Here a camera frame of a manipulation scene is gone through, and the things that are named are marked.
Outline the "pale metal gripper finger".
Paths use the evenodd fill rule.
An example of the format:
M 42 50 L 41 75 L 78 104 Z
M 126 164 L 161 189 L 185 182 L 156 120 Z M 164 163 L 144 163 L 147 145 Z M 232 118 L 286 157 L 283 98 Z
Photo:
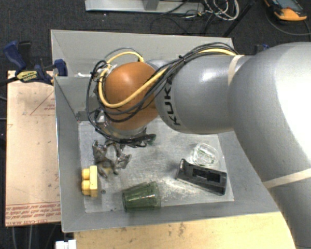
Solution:
M 127 155 L 121 154 L 119 157 L 117 157 L 114 162 L 114 168 L 113 168 L 114 174 L 118 175 L 120 169 L 125 169 L 128 163 L 130 162 L 131 158 L 132 158 L 131 154 L 127 154 Z
M 103 178 L 108 178 L 109 175 L 109 160 L 106 157 L 109 141 L 100 144 L 98 140 L 94 140 L 92 144 L 94 163 L 97 166 L 97 171 Z

